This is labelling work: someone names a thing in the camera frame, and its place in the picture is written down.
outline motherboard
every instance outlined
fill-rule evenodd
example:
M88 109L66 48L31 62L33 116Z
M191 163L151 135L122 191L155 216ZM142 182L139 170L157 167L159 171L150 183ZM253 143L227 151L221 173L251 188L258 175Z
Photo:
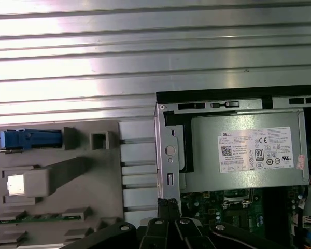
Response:
M198 219L204 227L227 222L264 236L260 189L239 189L185 193L181 195L182 215Z

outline aluminum panel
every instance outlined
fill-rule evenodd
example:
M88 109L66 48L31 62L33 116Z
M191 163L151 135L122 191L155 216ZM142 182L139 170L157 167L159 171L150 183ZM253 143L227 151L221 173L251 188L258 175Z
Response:
M157 174L126 175L122 177L123 185L151 184L157 185Z
M0 80L293 65L311 65L311 46L0 61Z
M311 6L104 13L0 19L0 36L311 23Z
M288 4L288 3L310 3L310 0L272 0L263 1L263 5ZM66 12L66 11L86 11L86 10L125 10L142 8L143 11L151 8L169 8L169 7L207 7L207 6L230 6L230 5L255 5L255 0L88 0L81 4L79 0L0 0L0 14L20 14L36 12Z
M121 160L122 162L156 161L156 144L123 144Z
M147 139L154 137L154 121L135 120L120 122L121 139Z
M143 174L156 174L156 165L141 165L141 166L126 166L122 167L122 175L143 175Z
M157 206L157 188L125 189L124 207Z

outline screw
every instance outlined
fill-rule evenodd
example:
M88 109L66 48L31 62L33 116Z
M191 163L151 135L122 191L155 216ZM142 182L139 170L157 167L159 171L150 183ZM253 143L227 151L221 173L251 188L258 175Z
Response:
M189 219L182 219L182 220L180 221L180 223L181 223L181 224L184 224L184 225L188 224L189 222L190 222Z
M224 225L216 225L216 229L220 230L220 231L224 231L225 230L225 226Z

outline metal frame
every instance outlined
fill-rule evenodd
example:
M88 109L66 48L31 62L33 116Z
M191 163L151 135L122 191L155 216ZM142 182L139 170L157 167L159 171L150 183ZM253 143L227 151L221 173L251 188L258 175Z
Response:
M301 150L302 153L307 151L306 147L306 135L305 135L305 121L304 121L304 107L311 107L311 104L295 104L290 105L288 99L295 98L306 98L311 95L297 96L293 94L292 96L274 96L271 98L272 109L265 109L263 107L263 98L254 99L220 99L220 100L208 100L208 101L194 101L205 103L204 109L178 109L178 103L165 103L162 98L161 103L157 103L155 109L155 136L156 136L156 148L157 148L157 169L158 169L158 195L160 198L176 198L180 200L180 191L186 188L185 173L180 173L180 170L184 168L184 150L182 149L182 144L184 143L184 138L182 135L182 126L171 126L165 124L165 113L173 112L175 114L196 114L198 116L203 116L204 113L212 115L212 113L219 115L228 115L229 111L233 111L232 108L227 109L225 107L221 108L211 108L211 103L225 103L226 101L239 101L239 108L235 108L235 113L237 115L247 115L247 114L266 114L266 113L282 113L282 112L298 112L298 122L299 122L299 133L301 139ZM173 146L174 154L166 154L166 147ZM302 171L302 180L308 184L309 174L308 168L305 167Z

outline green circuit board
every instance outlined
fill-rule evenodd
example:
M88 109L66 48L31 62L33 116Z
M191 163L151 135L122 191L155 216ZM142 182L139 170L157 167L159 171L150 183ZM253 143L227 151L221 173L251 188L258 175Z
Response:
M204 227L219 222L227 222L264 237L263 205L261 189L253 190L253 202L246 208L241 204L224 209L226 197L239 197L247 194L247 189L210 191L181 194L182 215L198 219Z
M0 224L17 224L27 222L60 222L64 220L78 220L81 216L62 216L61 214L27 215L12 220L0 220Z

